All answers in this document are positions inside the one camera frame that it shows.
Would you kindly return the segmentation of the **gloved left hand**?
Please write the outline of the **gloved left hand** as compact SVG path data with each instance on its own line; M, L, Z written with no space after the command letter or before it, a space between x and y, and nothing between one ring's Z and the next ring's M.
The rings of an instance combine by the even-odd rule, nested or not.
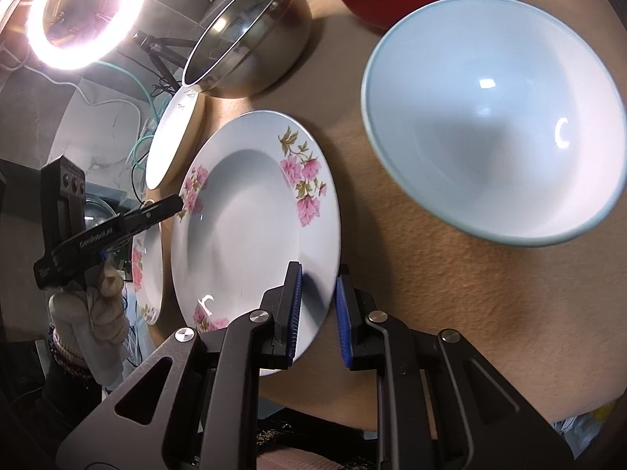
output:
M97 384L121 381L130 331L124 313L124 280L109 261L86 274L87 288L72 282L49 299L52 344L68 365L87 371Z

